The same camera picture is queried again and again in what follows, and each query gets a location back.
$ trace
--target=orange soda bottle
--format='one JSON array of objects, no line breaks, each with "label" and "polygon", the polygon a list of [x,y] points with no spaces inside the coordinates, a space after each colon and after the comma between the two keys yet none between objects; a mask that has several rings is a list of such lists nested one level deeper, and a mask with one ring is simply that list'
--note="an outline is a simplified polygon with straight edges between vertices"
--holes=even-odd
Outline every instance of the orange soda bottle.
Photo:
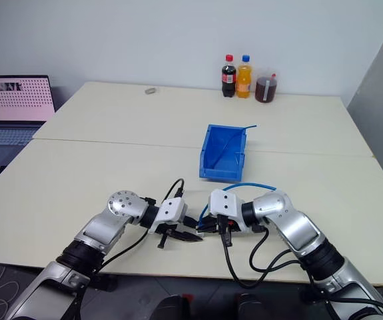
[{"label": "orange soda bottle", "polygon": [[236,80],[236,94],[239,98],[247,98],[250,95],[250,83],[252,78],[252,67],[249,65],[250,57],[243,55],[242,64],[238,66],[238,76]]}]

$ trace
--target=laptop keyboard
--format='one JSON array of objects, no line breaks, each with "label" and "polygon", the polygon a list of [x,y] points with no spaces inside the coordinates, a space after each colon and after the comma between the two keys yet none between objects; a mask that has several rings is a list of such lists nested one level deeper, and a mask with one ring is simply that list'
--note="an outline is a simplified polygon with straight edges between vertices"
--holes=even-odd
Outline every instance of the laptop keyboard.
[{"label": "laptop keyboard", "polygon": [[26,145],[37,129],[0,129],[0,145]]}]

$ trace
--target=screen display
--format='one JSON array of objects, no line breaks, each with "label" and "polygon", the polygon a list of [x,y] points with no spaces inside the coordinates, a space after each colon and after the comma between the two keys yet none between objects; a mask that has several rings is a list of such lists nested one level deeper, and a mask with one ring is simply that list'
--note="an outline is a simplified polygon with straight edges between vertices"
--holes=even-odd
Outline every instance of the screen display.
[{"label": "screen display", "polygon": [[46,121],[54,113],[48,78],[0,78],[0,121]]}]

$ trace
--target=blue storage bin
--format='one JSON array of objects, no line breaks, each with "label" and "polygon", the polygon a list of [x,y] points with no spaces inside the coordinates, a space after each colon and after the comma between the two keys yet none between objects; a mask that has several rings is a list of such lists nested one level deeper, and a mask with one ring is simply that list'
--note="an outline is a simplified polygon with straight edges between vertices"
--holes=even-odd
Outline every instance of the blue storage bin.
[{"label": "blue storage bin", "polygon": [[208,126],[200,153],[200,178],[229,182],[242,180],[246,129]]}]

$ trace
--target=table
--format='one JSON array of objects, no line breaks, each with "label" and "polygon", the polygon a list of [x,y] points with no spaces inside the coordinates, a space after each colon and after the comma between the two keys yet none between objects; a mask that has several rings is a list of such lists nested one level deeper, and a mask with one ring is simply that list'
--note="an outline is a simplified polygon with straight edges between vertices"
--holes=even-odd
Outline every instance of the table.
[{"label": "table", "polygon": [[277,95],[272,103],[227,99],[221,91],[86,83],[34,136],[201,148],[209,123],[258,127],[246,148],[372,156],[339,97]]},{"label": "table", "polygon": [[[30,142],[0,176],[0,262],[45,266],[120,189],[162,199],[171,183],[184,177],[189,215],[198,217],[210,191],[225,186],[198,178],[199,154],[198,148]],[[383,172],[374,158],[247,151],[243,181],[286,191],[370,282],[383,284]],[[249,201],[265,191],[244,187],[234,192]],[[128,225],[111,255],[143,231]],[[230,254],[242,278],[258,277],[247,259],[259,238],[233,235]],[[159,235],[149,236],[105,271],[230,278],[219,236],[206,235],[200,243],[168,240],[163,250],[157,249],[159,240]],[[273,231],[256,264],[266,265],[284,248]],[[268,279],[306,281],[306,275],[289,266]]]}]

